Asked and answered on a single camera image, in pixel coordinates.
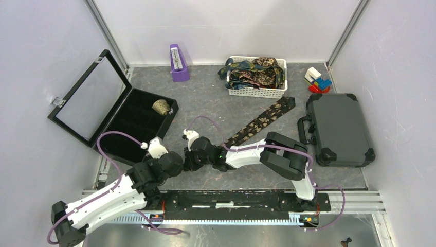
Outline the black gold floral tie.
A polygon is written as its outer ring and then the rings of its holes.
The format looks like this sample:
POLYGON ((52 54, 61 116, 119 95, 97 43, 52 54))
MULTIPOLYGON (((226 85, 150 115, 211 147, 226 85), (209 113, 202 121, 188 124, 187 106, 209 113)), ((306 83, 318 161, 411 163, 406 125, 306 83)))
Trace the black gold floral tie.
POLYGON ((239 146, 260 131, 268 127, 278 118, 295 108, 296 103, 294 97, 286 96, 281 97, 268 109, 261 113, 257 118, 252 120, 249 124, 243 127, 239 132, 234 134, 231 138, 227 139, 224 144, 227 148, 231 146, 239 146))

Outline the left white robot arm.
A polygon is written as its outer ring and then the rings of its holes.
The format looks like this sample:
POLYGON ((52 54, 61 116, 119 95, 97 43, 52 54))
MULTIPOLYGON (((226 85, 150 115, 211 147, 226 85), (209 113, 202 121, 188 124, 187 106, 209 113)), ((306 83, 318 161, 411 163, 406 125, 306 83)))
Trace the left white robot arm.
POLYGON ((184 160, 175 152, 149 158, 85 198, 68 204, 55 203, 51 213, 53 227, 47 237, 49 244, 76 246, 93 230, 119 216, 146 207, 157 209, 162 201, 159 186, 179 175, 183 164, 184 160))

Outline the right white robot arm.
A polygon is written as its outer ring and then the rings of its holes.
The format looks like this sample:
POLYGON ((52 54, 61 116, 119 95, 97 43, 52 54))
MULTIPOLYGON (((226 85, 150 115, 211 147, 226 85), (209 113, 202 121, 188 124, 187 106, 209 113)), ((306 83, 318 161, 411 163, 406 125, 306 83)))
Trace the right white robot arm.
POLYGON ((315 184, 309 173, 313 158, 305 144, 269 132, 267 137, 251 145, 216 146, 196 131, 184 130, 187 141, 184 169, 196 171, 210 165, 221 172, 236 170, 249 165, 264 165, 283 178, 290 180, 303 210, 312 209, 318 202, 315 184))

